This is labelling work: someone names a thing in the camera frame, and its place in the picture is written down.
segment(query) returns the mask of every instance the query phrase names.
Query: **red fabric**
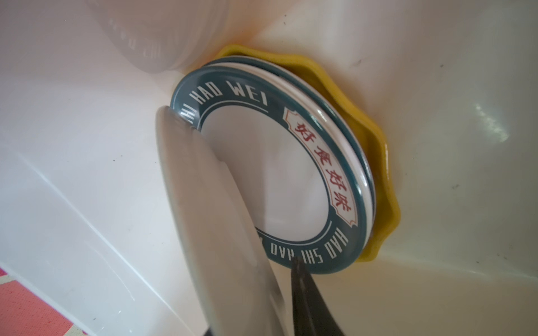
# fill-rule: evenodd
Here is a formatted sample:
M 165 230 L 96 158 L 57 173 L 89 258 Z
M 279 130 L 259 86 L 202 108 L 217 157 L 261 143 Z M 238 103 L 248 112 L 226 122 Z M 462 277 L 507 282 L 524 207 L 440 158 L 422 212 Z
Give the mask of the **red fabric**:
M 72 325 L 17 281 L 0 285 L 0 336 L 63 336 Z

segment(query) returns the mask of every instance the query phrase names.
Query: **scratch on surface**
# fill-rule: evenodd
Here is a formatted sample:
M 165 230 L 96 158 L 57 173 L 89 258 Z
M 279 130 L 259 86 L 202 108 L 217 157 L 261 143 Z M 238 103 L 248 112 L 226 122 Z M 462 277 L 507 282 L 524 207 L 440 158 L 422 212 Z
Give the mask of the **scratch on surface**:
M 62 200 L 64 201 L 67 206 L 77 215 L 80 217 L 80 219 L 82 219 L 82 221 L 88 225 L 88 227 L 99 237 L 99 239 L 101 239 L 103 241 L 103 243 L 105 243 L 117 256 L 118 258 L 121 259 L 121 261 L 123 261 L 125 263 L 125 265 L 127 265 L 127 267 L 129 267 L 131 269 L 131 271 L 149 288 L 149 290 L 151 290 L 151 292 L 153 294 L 155 294 L 155 296 L 157 296 L 157 298 L 170 310 L 170 312 L 172 312 L 172 314 L 174 314 L 174 316 L 177 317 L 177 319 L 179 321 L 181 321 L 181 323 L 183 324 L 183 326 L 185 326 L 185 328 L 191 333 L 191 335 L 194 336 L 194 332 L 190 329 L 190 327 L 185 323 L 185 321 L 183 321 L 183 319 L 178 315 L 178 313 L 168 304 L 168 302 L 166 302 L 164 300 L 164 298 L 162 296 L 159 295 L 159 293 L 157 293 L 157 291 L 155 290 L 155 288 L 153 288 L 153 286 L 150 285 L 150 283 L 148 283 L 148 281 L 146 279 L 144 279 L 144 277 L 142 276 L 142 274 L 140 274 L 134 267 L 133 265 L 131 265 L 131 263 L 129 263 L 129 261 L 127 261 L 127 259 L 121 255 L 121 253 L 114 247 L 114 245 L 112 245 L 104 236 L 101 232 L 99 232 L 99 230 L 88 220 L 88 218 L 86 218 L 84 216 L 84 214 L 79 210 L 77 209 L 77 207 L 75 207 L 75 205 L 73 203 L 71 203 L 71 201 L 63 194 L 63 192 L 61 192 L 60 189 L 58 189 L 58 187 L 56 187 L 56 185 L 54 185 L 49 179 L 47 176 L 45 176 L 41 171 L 39 171 L 39 169 L 37 169 L 27 158 L 25 158 L 20 152 L 16 151 L 15 149 L 13 149 L 10 145 L 8 144 L 5 144 L 6 148 L 9 149 L 13 154 L 15 154 L 21 161 L 24 162 L 25 165 L 27 165 L 37 176 L 39 176 L 40 179 L 43 180 L 43 182 L 45 184 L 47 184 L 47 186 L 49 186 L 52 191 Z
M 129 295 L 131 296 L 131 298 L 133 299 L 133 301 L 135 301 L 135 297 L 133 296 L 133 294 L 131 293 L 131 291 L 129 290 L 129 288 L 127 287 L 127 285 L 125 284 L 125 282 L 123 282 L 122 278 L 116 273 L 116 271 L 112 268 L 112 266 L 108 263 L 108 260 L 101 254 L 99 253 L 98 250 L 96 250 L 92 245 L 88 244 L 87 241 L 84 242 L 84 244 L 86 244 L 89 248 L 91 248 L 95 253 L 97 253 L 98 256 L 101 257 L 101 259 L 103 259 L 103 261 L 107 264 L 108 268 L 110 268 L 110 270 L 118 277 L 118 279 L 122 282 L 122 285 L 123 287 L 125 287 L 125 289 L 127 290 L 127 292 L 129 292 Z

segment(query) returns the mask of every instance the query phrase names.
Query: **white plate center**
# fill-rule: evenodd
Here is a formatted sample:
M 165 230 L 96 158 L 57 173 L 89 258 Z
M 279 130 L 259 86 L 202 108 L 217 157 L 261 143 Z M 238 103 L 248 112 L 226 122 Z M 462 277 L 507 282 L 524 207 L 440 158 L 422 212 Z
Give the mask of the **white plate center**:
M 247 107 L 223 106 L 206 118 L 202 135 L 228 165 L 257 228 L 290 241 L 323 230 L 329 201 L 322 177 L 275 120 Z

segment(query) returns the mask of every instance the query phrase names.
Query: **white tabletop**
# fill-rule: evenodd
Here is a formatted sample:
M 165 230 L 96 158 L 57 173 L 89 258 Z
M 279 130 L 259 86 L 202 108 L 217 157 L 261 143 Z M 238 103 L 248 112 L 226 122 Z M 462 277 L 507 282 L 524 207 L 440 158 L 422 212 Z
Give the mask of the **white tabletop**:
M 314 0 L 245 42 L 316 60 L 387 136 L 400 227 L 315 277 L 347 334 L 538 332 L 537 17 Z M 82 2 L 3 4 L 0 32 L 0 267 L 89 334 L 202 335 L 154 131 L 182 75 L 132 66 Z

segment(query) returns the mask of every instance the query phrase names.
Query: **yellow plate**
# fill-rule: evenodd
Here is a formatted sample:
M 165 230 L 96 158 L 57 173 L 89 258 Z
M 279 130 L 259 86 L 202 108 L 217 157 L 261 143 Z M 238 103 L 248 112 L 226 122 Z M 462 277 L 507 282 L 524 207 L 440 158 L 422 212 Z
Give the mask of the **yellow plate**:
M 391 181 L 388 167 L 388 147 L 381 129 L 340 91 L 338 86 L 316 62 L 299 55 L 279 55 L 229 45 L 222 49 L 216 59 L 224 56 L 243 55 L 269 61 L 284 67 L 312 85 L 340 113 L 347 122 L 366 154 L 376 185 L 377 212 L 370 239 L 357 261 L 376 258 L 381 244 L 400 223 L 400 207 Z

